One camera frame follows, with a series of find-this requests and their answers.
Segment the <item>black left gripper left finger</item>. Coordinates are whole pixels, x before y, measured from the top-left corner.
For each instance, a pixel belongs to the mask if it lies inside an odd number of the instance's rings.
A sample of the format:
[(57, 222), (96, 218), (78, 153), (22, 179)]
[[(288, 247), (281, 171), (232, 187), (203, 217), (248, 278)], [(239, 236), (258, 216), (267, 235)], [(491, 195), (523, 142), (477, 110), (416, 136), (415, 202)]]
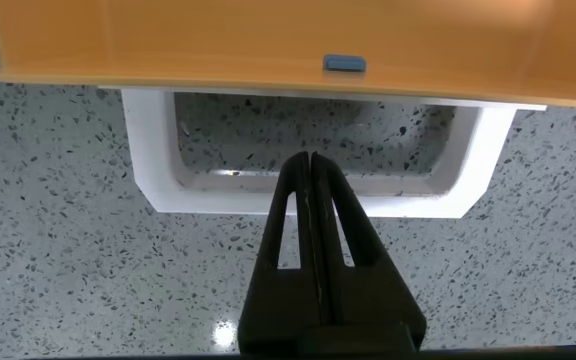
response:
[[(290, 195), (296, 198), (300, 267), (281, 269)], [(310, 199), (309, 156), (301, 152), (290, 157), (280, 172), (239, 321), (241, 346), (293, 346), (301, 332), (320, 323)]]

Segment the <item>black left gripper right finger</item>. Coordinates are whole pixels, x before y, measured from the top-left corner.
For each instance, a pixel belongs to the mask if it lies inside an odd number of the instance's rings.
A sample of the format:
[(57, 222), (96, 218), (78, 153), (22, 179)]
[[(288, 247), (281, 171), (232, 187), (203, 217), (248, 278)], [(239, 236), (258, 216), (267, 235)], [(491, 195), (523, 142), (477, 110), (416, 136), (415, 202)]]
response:
[(315, 153), (311, 175), (327, 328), (348, 350), (418, 350), (426, 318), (341, 169)]

